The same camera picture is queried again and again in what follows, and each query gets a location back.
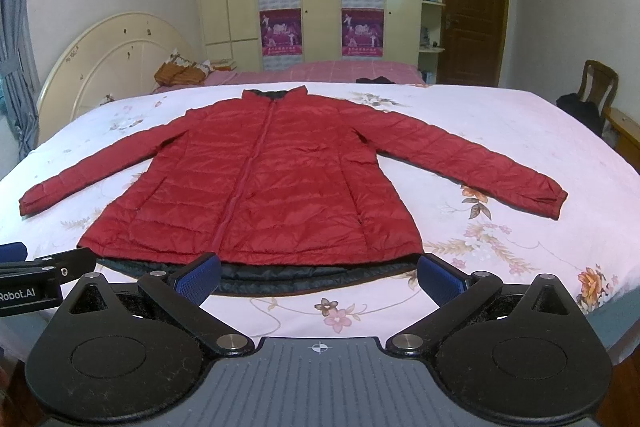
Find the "wooden side table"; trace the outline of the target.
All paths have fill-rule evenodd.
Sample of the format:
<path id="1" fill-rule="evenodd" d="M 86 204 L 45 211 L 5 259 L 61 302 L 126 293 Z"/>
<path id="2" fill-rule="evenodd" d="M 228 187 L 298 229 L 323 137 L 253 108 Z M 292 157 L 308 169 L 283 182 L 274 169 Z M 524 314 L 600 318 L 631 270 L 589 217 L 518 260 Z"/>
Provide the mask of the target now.
<path id="1" fill-rule="evenodd" d="M 604 116 L 617 133 L 614 150 L 634 169 L 639 169 L 639 125 L 615 107 L 607 107 L 604 110 Z"/>

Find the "red puffer jacket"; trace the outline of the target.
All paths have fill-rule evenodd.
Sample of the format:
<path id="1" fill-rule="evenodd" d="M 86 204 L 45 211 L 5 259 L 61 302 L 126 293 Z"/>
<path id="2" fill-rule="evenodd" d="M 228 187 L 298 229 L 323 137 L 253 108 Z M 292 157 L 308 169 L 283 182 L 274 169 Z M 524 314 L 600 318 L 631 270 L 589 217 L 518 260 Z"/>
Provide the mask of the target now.
<path id="1" fill-rule="evenodd" d="M 383 155 L 545 218 L 558 219 L 566 199 L 553 179 L 480 144 L 300 87 L 247 90 L 126 136 L 31 187 L 20 213 L 35 216 L 145 162 L 82 247 L 124 271 L 214 253 L 230 294 L 303 293 L 388 277 L 422 253 Z"/>

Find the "blue grey curtain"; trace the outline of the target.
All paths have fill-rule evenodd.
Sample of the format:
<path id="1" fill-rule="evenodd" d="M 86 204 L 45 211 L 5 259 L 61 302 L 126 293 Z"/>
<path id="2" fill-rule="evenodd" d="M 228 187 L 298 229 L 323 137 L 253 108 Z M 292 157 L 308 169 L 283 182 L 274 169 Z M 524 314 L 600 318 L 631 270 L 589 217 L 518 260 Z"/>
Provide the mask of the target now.
<path id="1" fill-rule="evenodd" d="M 21 159 L 38 139 L 38 89 L 27 0 L 1 0 L 1 98 Z"/>

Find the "orange patterned pillow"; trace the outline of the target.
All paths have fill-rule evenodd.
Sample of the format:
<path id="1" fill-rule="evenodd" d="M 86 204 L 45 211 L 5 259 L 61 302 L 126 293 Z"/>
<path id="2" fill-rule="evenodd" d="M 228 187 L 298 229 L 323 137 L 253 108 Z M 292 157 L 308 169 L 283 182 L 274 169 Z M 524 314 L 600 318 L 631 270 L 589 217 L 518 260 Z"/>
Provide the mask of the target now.
<path id="1" fill-rule="evenodd" d="M 196 86 L 203 83 L 211 72 L 209 62 L 190 61 L 173 50 L 157 69 L 154 79 L 160 87 Z"/>

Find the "black garment on bed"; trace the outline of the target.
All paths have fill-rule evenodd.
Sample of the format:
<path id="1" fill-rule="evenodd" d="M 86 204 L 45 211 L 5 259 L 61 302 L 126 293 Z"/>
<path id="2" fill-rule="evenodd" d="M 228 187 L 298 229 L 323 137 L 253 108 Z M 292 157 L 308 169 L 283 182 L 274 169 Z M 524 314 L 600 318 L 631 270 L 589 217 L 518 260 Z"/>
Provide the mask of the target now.
<path id="1" fill-rule="evenodd" d="M 378 76 L 375 78 L 358 78 L 356 79 L 356 83 L 359 84 L 394 84 L 393 80 L 390 80 L 384 76 Z"/>

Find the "brown wooden door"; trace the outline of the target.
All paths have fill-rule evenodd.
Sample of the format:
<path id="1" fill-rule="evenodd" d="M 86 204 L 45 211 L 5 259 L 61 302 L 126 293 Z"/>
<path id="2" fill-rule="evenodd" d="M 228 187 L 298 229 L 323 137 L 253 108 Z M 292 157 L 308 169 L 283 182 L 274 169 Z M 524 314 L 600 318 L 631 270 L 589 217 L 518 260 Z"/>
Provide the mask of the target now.
<path id="1" fill-rule="evenodd" d="M 499 83 L 509 0 L 444 0 L 437 81 L 457 86 Z"/>

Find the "lower right purple poster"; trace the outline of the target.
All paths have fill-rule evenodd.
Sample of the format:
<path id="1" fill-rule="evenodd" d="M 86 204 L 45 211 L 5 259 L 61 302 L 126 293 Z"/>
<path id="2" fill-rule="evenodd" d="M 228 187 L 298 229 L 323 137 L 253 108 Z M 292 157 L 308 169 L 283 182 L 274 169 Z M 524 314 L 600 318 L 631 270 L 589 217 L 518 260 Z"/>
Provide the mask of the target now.
<path id="1" fill-rule="evenodd" d="M 342 57 L 382 58 L 384 11 L 342 9 Z"/>

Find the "lower left purple poster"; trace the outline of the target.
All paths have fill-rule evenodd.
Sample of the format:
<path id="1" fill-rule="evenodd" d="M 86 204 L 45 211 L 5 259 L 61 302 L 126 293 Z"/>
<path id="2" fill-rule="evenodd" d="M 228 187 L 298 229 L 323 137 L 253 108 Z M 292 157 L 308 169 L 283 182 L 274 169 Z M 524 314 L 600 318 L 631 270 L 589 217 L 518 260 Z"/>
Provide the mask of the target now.
<path id="1" fill-rule="evenodd" d="M 259 16 L 262 68 L 277 72 L 303 62 L 300 9 L 262 11 Z"/>

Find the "wooden chair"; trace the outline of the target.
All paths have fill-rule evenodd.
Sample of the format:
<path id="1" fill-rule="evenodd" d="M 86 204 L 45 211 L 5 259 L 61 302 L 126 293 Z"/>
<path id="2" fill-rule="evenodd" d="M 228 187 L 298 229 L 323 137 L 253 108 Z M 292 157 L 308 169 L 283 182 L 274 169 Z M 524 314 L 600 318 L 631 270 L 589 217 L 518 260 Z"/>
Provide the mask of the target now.
<path id="1" fill-rule="evenodd" d="M 590 102 L 597 106 L 600 116 L 603 117 L 605 109 L 614 101 L 619 81 L 620 77 L 611 67 L 595 60 L 587 60 L 582 70 L 578 98 L 582 102 Z"/>

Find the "black bag on chair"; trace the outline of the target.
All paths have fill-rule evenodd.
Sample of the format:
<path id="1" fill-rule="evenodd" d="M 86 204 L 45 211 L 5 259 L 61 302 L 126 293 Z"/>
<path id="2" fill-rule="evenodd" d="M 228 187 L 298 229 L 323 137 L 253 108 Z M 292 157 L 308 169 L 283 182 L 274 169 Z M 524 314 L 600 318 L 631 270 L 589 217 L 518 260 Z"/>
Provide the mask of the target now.
<path id="1" fill-rule="evenodd" d="M 603 121 L 596 104 L 582 101 L 577 93 L 562 95 L 556 100 L 555 104 L 559 109 L 562 109 L 563 112 L 574 117 L 601 138 Z"/>

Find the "cream curved headboard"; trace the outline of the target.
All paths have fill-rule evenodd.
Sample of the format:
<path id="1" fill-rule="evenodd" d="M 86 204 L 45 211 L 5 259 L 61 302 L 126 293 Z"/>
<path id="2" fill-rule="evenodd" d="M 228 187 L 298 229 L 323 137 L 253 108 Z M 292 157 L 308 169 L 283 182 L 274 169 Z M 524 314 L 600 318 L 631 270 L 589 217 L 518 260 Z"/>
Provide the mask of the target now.
<path id="1" fill-rule="evenodd" d="M 171 52 L 198 56 L 166 20 L 143 12 L 107 17 L 58 58 L 38 98 L 38 142 L 101 105 L 155 90 L 154 74 Z"/>

